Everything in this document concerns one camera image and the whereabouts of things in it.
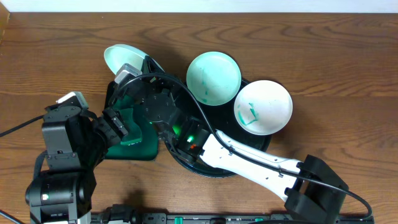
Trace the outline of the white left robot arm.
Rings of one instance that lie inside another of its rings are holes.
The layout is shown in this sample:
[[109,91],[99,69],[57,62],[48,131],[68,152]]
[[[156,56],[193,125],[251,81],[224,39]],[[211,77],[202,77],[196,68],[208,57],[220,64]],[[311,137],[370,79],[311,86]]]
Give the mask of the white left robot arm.
[[111,108],[95,115],[79,106],[50,106],[42,133],[48,170],[34,171],[25,193],[31,223],[78,223],[92,208],[95,167],[121,142],[127,127]]

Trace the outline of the round black tray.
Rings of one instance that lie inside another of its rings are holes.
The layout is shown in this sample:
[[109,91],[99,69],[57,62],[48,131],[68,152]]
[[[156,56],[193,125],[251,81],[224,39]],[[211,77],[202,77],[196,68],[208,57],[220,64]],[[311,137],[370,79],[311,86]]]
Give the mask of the round black tray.
[[[185,115],[187,115],[189,118],[195,118],[201,123],[204,122],[203,116],[198,111],[196,104],[180,85],[170,80],[162,80],[160,87],[170,89],[176,107],[180,108]],[[212,128],[221,130],[226,135],[240,143],[246,144],[263,152],[267,151],[271,141],[271,136],[258,136],[245,131],[238,124],[235,118],[234,100],[230,100],[229,102],[218,106],[209,106],[203,103],[200,103],[200,106],[203,112],[206,114],[206,117],[212,125]],[[195,162],[188,162],[175,154],[172,154],[172,157],[182,167],[198,175],[213,178],[231,177],[234,175],[234,173],[231,171],[208,166],[199,159]]]

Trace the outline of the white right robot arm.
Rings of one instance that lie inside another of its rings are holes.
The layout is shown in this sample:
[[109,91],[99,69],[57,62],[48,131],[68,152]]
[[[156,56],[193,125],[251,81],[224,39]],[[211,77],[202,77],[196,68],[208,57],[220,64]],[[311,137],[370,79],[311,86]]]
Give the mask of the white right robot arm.
[[187,162],[202,160],[208,166],[243,176],[278,195],[292,218],[306,223],[334,223],[348,186],[321,159],[307,156],[303,162],[267,154],[242,144],[202,120],[186,117],[175,106],[174,87],[191,91],[179,79],[164,73],[124,78],[114,95],[145,90],[145,116],[166,143],[171,154]]

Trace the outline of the green sponge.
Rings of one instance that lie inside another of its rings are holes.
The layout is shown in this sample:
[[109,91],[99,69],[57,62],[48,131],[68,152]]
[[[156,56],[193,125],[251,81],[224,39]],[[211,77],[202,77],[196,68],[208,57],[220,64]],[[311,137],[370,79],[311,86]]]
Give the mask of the green sponge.
[[113,109],[119,111],[121,121],[127,130],[127,134],[121,138],[121,145],[132,146],[140,143],[142,141],[142,131],[134,120],[134,100],[126,96],[122,100],[118,100]]

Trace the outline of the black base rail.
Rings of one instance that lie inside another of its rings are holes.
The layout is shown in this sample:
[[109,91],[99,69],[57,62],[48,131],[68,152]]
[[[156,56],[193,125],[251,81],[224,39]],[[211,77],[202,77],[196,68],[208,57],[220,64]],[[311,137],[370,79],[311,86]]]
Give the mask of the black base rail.
[[198,215],[140,213],[129,205],[115,204],[101,213],[92,213],[90,223],[137,224],[250,224],[250,223],[300,223],[288,214],[271,215]]

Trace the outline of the mint green plate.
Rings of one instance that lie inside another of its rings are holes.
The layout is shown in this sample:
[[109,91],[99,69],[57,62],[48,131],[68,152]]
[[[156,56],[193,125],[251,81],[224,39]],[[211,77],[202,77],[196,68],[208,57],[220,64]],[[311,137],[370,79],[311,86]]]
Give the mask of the mint green plate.
[[151,58],[148,54],[126,44],[116,44],[104,51],[104,59],[109,69],[115,74],[124,63],[128,63],[143,72],[145,59]]
[[188,89],[197,101],[219,106],[231,101],[242,82],[236,61],[222,52],[205,52],[189,65],[186,75]]

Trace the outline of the white plate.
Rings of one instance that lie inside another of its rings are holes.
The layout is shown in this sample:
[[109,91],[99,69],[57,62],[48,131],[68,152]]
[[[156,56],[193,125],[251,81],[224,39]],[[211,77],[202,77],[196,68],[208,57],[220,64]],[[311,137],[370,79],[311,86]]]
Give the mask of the white plate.
[[245,131],[258,136],[274,134],[291,119],[293,101],[279,83],[259,80],[246,85],[234,101],[235,118]]

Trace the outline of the rectangular black sponge tray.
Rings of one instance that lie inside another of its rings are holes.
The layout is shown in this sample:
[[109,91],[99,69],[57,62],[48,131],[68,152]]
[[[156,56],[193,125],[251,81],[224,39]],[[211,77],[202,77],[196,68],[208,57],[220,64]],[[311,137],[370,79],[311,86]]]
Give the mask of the rectangular black sponge tray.
[[[116,86],[117,84],[115,82],[110,82],[108,84],[104,109],[108,107],[113,109],[114,105],[111,105],[109,101],[115,92]],[[140,104],[134,103],[134,120],[142,131],[142,141],[132,146],[122,146],[121,143],[115,146],[108,146],[108,151],[105,155],[106,159],[151,161],[156,158],[159,140],[152,125],[144,116],[144,107]]]

